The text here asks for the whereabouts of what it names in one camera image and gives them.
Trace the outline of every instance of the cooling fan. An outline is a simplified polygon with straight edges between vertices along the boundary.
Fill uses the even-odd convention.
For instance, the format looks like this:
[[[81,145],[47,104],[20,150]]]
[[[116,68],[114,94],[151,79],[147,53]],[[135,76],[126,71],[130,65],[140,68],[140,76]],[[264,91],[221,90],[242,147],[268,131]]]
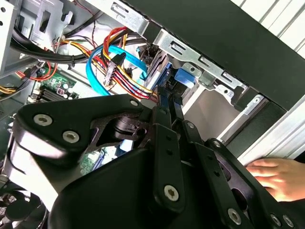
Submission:
[[[47,210],[40,198],[13,183],[0,191],[0,229],[37,229],[47,216]]]

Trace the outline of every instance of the human hand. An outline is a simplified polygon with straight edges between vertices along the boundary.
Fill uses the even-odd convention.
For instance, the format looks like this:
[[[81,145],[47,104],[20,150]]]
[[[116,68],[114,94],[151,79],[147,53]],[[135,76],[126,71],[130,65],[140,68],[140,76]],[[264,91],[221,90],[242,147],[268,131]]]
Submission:
[[[247,170],[277,201],[305,198],[305,164],[290,159],[260,159]]]

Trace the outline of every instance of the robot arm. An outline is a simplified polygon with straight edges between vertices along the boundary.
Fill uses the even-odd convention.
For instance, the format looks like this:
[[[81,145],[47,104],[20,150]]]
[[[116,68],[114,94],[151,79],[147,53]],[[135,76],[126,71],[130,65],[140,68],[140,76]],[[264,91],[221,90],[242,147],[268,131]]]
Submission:
[[[221,142],[202,141],[179,99],[160,88],[158,101],[152,109],[128,95],[24,106],[5,173],[42,199],[50,229],[301,228]],[[81,177],[85,153],[124,139],[132,151]]]

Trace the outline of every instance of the silver screw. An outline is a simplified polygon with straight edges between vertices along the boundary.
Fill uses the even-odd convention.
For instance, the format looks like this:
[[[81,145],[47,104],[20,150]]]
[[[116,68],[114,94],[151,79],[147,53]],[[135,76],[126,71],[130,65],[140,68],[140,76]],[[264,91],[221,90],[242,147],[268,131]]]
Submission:
[[[194,124],[193,123],[187,123],[187,125],[189,126],[189,128],[191,128],[191,129],[194,129],[195,128],[195,126],[194,126]]]
[[[286,224],[287,224],[288,226],[290,226],[291,228],[294,227],[293,222],[290,220],[290,218],[289,218],[288,216],[283,215],[283,218],[284,218],[284,220],[285,220],[285,222],[286,222]]]
[[[229,215],[230,219],[231,219],[236,225],[241,225],[242,219],[240,218],[238,212],[237,212],[235,209],[229,208],[229,209],[228,209],[228,215]]]
[[[46,114],[37,114],[34,116],[34,122],[41,126],[48,126],[53,123],[53,120]]]
[[[271,219],[273,220],[273,222],[278,225],[279,227],[282,225],[280,220],[274,215],[274,214],[271,214]]]
[[[218,147],[218,148],[220,148],[220,147],[221,147],[221,145],[220,145],[220,143],[219,143],[219,142],[217,142],[217,141],[213,141],[213,143],[214,143],[214,145],[215,145],[216,147]]]
[[[254,99],[254,102],[257,104],[257,103],[259,103],[261,101],[261,99],[260,98],[255,98]]]
[[[171,185],[166,185],[164,187],[164,194],[169,200],[173,202],[176,202],[179,199],[179,193],[177,189]]]
[[[62,138],[69,143],[76,143],[80,140],[80,136],[74,131],[66,131],[62,134]]]
[[[134,105],[134,106],[138,106],[139,104],[136,102],[136,101],[134,101],[134,100],[130,100],[130,103],[132,104],[132,105]]]

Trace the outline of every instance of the finger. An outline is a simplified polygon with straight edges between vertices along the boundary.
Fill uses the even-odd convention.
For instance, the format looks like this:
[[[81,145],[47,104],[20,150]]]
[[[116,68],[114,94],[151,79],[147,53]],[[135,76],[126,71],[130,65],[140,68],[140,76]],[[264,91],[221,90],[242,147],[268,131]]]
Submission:
[[[250,164],[248,164],[247,167],[253,167],[253,166],[262,166],[262,167],[277,167],[279,166],[282,159],[279,158],[264,158],[256,160]]]
[[[255,179],[263,186],[276,189],[276,185],[271,177],[255,177]]]
[[[266,187],[266,190],[273,196],[273,198],[276,197],[276,190],[270,187]]]
[[[254,177],[272,177],[279,174],[278,167],[247,167],[246,168]]]

